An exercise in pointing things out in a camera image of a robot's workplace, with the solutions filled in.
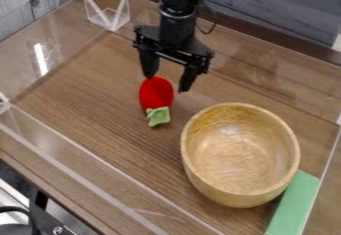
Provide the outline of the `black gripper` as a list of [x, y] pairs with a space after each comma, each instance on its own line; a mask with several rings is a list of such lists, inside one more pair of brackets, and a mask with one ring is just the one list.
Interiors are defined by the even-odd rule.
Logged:
[[160, 58], [184, 66], [178, 91], [187, 92], [199, 74], [207, 72], [213, 50], [195, 38], [196, 9], [176, 13], [160, 8], [158, 26], [138, 25], [134, 47], [140, 53], [143, 74], [150, 79], [159, 70]]

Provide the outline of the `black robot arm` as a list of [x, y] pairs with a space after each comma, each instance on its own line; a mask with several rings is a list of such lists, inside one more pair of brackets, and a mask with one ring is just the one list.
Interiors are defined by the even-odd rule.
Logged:
[[195, 37], [196, 11], [203, 0], [160, 0], [160, 23], [138, 25], [134, 47], [139, 51], [143, 74], [151, 79], [160, 58], [183, 65], [178, 91], [187, 92], [200, 74], [206, 74], [214, 51]]

